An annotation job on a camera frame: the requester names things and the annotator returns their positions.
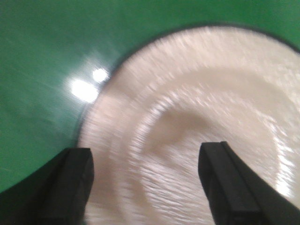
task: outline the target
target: green surface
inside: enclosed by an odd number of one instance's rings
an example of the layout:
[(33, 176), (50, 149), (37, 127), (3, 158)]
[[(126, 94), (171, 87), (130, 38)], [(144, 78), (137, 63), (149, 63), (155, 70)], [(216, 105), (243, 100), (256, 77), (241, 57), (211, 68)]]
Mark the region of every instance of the green surface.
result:
[(300, 1), (2, 0), (0, 192), (74, 146), (85, 103), (70, 81), (92, 82), (162, 32), (233, 23), (300, 48)]

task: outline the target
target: green table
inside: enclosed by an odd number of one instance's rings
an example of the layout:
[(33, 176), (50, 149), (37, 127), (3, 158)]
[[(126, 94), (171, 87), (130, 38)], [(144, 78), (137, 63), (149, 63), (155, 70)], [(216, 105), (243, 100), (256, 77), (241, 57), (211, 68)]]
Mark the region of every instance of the green table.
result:
[(76, 145), (88, 103), (72, 95), (74, 79), (92, 82), (158, 35), (212, 23), (300, 48), (298, 0), (2, 0), (0, 192)]

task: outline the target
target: white plate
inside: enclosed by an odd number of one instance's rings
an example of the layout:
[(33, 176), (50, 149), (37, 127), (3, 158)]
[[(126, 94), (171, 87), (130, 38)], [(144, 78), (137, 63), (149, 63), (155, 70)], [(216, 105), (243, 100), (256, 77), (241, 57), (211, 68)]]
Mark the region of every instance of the white plate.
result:
[(211, 225), (201, 142), (228, 141), (300, 208), (300, 56), (263, 34), (184, 30), (116, 71), (83, 124), (95, 181), (91, 225)]

